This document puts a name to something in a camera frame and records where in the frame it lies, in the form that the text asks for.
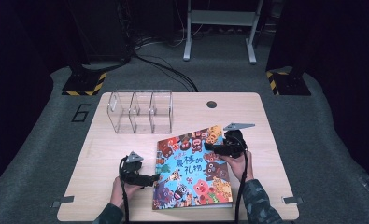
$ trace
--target camouflage sleeve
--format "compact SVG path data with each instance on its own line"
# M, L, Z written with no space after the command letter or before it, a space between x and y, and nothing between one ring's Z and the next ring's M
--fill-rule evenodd
M119 224L122 218L123 212L119 209L119 207L112 203L108 203L93 224Z
M249 223L283 223L277 210L269 203L269 197L259 180L245 183L243 201L248 210Z

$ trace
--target picture book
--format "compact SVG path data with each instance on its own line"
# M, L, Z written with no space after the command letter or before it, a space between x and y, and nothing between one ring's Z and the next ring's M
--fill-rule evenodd
M179 207L232 206L228 163L204 142L222 144L221 126L171 137L158 142L153 210Z

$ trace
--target human hand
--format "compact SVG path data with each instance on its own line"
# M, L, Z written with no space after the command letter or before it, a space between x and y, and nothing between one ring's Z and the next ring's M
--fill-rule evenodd
M245 155L243 153L248 153L248 160L245 160ZM248 173L246 175L246 181L249 181L251 179L254 179L253 176L253 164L252 164L252 160L251 160L251 152L250 151L245 151L242 152L242 154L240 155L240 157L238 158L232 158L229 156L221 156L219 155L220 158L224 161L227 161L228 164L230 164L231 169L233 170L234 176L236 176L236 178L240 181L242 179L242 175L243 172L245 171L245 165L246 162L248 163Z
M130 185L125 183L124 184L125 192L128 197L128 201L134 196L135 192L138 189L143 188L142 186L138 185ZM114 180L111 192L110 203L116 205L117 207L121 208L123 206L123 191L121 185L121 178L117 176Z

